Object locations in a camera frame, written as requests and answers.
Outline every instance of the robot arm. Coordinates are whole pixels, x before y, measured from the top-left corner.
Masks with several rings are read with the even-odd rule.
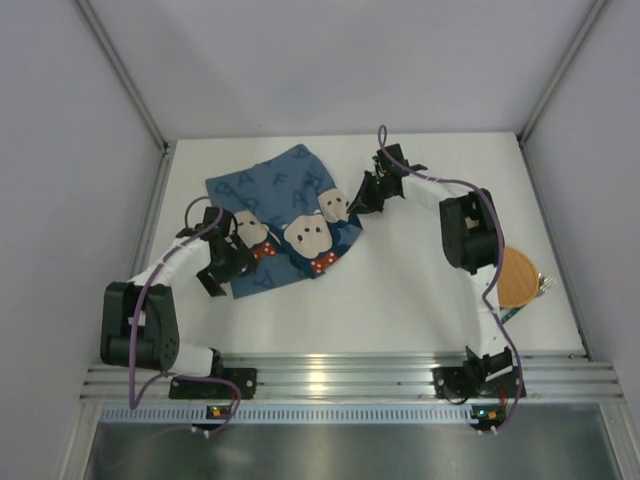
[[[388,146],[386,150],[407,168],[414,171],[426,169],[422,165],[409,166],[398,144]],[[464,325],[467,360],[462,367],[462,376],[467,385],[450,390],[483,391],[490,382],[514,370],[509,345],[496,324],[493,312],[482,300],[498,262],[498,237],[491,215],[475,192],[453,198],[444,185],[409,176],[391,163],[382,151],[378,151],[373,159],[375,169],[365,172],[349,212],[381,212],[386,199],[401,196],[439,215],[443,252],[449,264],[470,282],[476,313]],[[483,193],[491,201],[489,192],[483,190]],[[487,298],[498,308],[497,289],[494,288]]]
[[[136,362],[141,368],[178,372],[189,376],[219,376],[223,369],[220,352],[180,340],[174,296],[195,276],[210,296],[225,295],[220,286],[257,262],[231,229],[234,221],[224,211],[218,226],[185,244],[185,240],[212,224],[218,210],[209,207],[202,223],[180,231],[172,246],[144,272],[127,282],[113,282],[104,297],[100,357],[111,365],[129,365],[131,319],[143,286],[156,270],[138,322]]]

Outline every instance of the aluminum frame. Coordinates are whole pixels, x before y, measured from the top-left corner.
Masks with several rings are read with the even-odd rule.
[[[531,137],[533,130],[535,129],[538,121],[547,109],[547,106],[551,102],[553,95],[558,90],[560,83],[571,68],[573,61],[584,47],[586,41],[593,33],[596,25],[604,16],[610,4],[611,0],[594,0],[591,4],[591,8],[589,8],[587,15],[582,20],[578,31],[574,35],[573,40],[571,40],[569,47],[562,56],[560,64],[549,80],[549,83],[542,91],[542,95],[540,95],[540,98],[538,98],[538,101],[536,102],[533,111],[529,115],[527,123],[522,129],[522,132],[518,135],[518,140],[521,146],[526,144],[527,140],[529,140],[529,138]]]
[[[226,355],[229,367],[253,367],[258,384],[249,404],[291,403],[446,404],[436,398],[432,370],[459,366],[461,354]],[[527,397],[523,403],[624,402],[610,363],[562,354],[523,355]],[[139,370],[137,388],[157,372]],[[80,394],[84,403],[127,402],[128,370],[93,365]],[[211,404],[210,400],[170,400],[171,379],[160,379],[146,391],[144,402]],[[471,399],[469,405],[495,404]]]
[[[145,203],[140,231],[136,237],[131,261],[129,262],[129,268],[127,269],[129,278],[142,272],[149,261],[153,236],[158,224],[164,192],[167,188],[167,182],[169,181],[169,173],[171,172],[171,166],[173,165],[174,153],[175,146],[173,144],[168,144],[165,152],[162,153],[160,161],[158,162],[153,178],[153,184],[151,185],[151,189],[149,190],[147,201]]]
[[[601,403],[600,412],[622,478],[640,478],[640,436],[626,403]]]
[[[136,410],[125,403],[106,404],[100,423],[221,424],[209,415],[214,405],[190,403],[146,405]],[[471,405],[425,404],[286,404],[246,402],[233,417],[234,425],[469,425],[477,424]]]
[[[113,45],[111,38],[109,38],[107,31],[102,26],[102,22],[100,22],[100,19],[98,18],[93,5],[91,5],[91,2],[89,0],[71,0],[71,3],[78,11],[78,14],[82,18],[82,20],[84,20],[84,22],[89,27],[93,38],[107,58],[109,65],[111,65],[111,68],[113,68],[113,71],[118,77],[118,80],[120,80],[120,84],[127,93],[131,104],[140,115],[140,118],[142,119],[145,127],[147,127],[149,135],[151,135],[158,148],[160,148],[164,153],[164,151],[167,149],[167,141],[158,128],[158,125],[153,119],[153,116],[149,112],[146,103],[142,99],[142,95],[140,95],[138,87],[136,87],[135,83],[131,79],[131,75],[129,75],[129,72],[122,62],[122,58]]]
[[[64,462],[55,478],[59,480],[84,478],[101,414],[102,404],[100,403],[82,405]]]

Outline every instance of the round orange object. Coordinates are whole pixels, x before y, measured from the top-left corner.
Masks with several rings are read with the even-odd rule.
[[[513,247],[504,249],[504,263],[498,278],[498,299],[505,308],[524,307],[539,288],[538,269],[524,253]]]

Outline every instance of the blue cloth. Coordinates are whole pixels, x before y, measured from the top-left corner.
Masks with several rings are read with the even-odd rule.
[[[304,145],[247,170],[210,178],[210,196],[238,220],[258,268],[231,281],[235,298],[322,275],[362,231],[349,201]]]

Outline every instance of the red bow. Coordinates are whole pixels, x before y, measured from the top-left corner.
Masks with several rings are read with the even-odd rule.
[[[254,258],[258,260],[258,263],[262,261],[262,257],[273,257],[277,253],[276,248],[271,245],[270,242],[263,242],[251,251],[253,252]]]
[[[319,257],[315,260],[312,260],[311,269],[314,271],[314,273],[322,273],[327,269],[327,267],[336,263],[337,260],[338,256],[333,252],[329,252],[324,257]]]

